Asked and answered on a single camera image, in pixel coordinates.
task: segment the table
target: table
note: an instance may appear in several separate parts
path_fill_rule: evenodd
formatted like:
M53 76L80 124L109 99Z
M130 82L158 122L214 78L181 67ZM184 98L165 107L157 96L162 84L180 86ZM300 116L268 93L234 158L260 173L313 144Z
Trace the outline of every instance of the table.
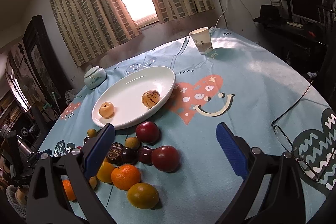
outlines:
M136 68L156 65L172 68L176 74L174 96L149 120L159 126L162 134L154 148L176 147L181 154L181 168L169 174L137 163L142 181L154 185L160 194L162 206L156 210L137 209L127 201L125 191L99 183L96 194L117 223L215 223L242 183L216 140L215 130L220 122L266 154L281 155L284 151L270 124L303 94L308 82L252 41L224 29L211 31L214 50L206 56L199 54L190 37L184 37L106 69L107 80L94 90L84 87L78 93L68 108L73 110L73 116L65 116L68 111L65 110L40 148L40 151L50 148L54 155L61 155L83 145L87 130L98 129L91 119L91 111L108 87ZM218 93L225 93L224 98ZM205 96L212 99L206 102ZM205 115L205 111L221 110L227 100L232 102L224 114ZM195 104L202 107L196 111ZM316 157L319 141L328 136L326 132L318 133L325 131L321 116L328 108L311 87L303 100L279 121L303 155L315 155L316 160L311 161L318 167L331 149L330 145L327 148L328 144L322 145L322 153L318 152L321 155ZM334 122L331 117L326 124L333 129ZM316 129L315 135L321 134L319 140L311 135L311 128ZM333 147L336 130L334 133L330 138ZM117 130L115 141L124 143L128 136L135 136L134 127ZM322 183L314 184L302 174L307 221L336 181L336 162L332 161ZM265 177L260 193L265 193L268 181L269 177ZM262 194L257 197L249 216L257 213L262 199ZM84 218L78 203L71 205Z
M300 73L320 71L327 51L327 38L316 25L305 24L302 28L287 24L286 19L279 21L256 18L265 30L281 37L281 59L291 60L291 66Z

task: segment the jar lid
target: jar lid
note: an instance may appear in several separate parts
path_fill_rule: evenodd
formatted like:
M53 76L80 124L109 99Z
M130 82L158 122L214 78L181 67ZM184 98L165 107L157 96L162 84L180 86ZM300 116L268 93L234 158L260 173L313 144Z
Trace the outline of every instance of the jar lid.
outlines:
M89 69L86 74L84 75L84 78L87 78L89 76L91 76L92 74L94 74L97 70L99 69L99 66L93 67L91 69Z

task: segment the wall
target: wall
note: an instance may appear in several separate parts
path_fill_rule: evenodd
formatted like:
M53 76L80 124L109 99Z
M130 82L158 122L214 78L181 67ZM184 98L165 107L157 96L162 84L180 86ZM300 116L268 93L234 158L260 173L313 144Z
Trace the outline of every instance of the wall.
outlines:
M9 85L5 77L7 52L0 54L0 98L9 91Z
M164 24L154 24L153 26L145 27L142 29L142 35L124 45L111 49L102 56L92 60L89 65L101 65L106 68L161 44L186 36L193 29L203 26L214 26L222 12L218 0L213 1L216 7L215 10ZM226 0L221 1L225 9ZM260 6L264 4L270 4L270 1L227 0L228 7L225 15L228 29L254 42L260 42L262 46L268 48L270 39L265 38L261 29L259 29L260 27L253 22L253 18L258 17L260 14ZM73 62L58 30L49 0L31 0L22 18L22 30L26 29L32 16L39 14L43 17L51 45L63 71L73 86L80 89L84 85L83 75L87 69L87 65L77 68ZM218 27L225 27L223 18L219 21Z
M6 29L0 30L0 51L3 52L3 47L5 47L8 43L11 43L18 37L21 37L21 35L22 28L20 22Z

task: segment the plastic bag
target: plastic bag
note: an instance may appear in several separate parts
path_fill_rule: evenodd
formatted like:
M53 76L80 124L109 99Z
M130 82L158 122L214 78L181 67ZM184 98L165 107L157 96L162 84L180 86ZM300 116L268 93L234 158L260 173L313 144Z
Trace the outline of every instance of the plastic bag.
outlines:
M73 90L67 90L65 92L65 99L67 100L67 105L70 105L70 103L73 101L73 99L76 97L77 91L75 89Z

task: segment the screw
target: screw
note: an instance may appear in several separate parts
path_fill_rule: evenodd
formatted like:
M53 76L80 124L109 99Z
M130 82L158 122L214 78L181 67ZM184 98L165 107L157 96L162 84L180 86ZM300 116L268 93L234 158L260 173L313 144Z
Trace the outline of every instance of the screw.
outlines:
M47 153L43 153L40 158L45 160L46 158L48 158L48 156L49 155Z
M257 154L260 154L261 150L260 150L259 147L253 147L253 148L251 149L251 152L252 152L253 154L257 155Z
M74 148L73 150L71 150L71 154L73 155L78 155L81 152L81 150L79 148Z
M292 157L292 154L289 153L289 152L285 152L283 155L284 155L285 158L287 158L287 159L290 159L290 158Z

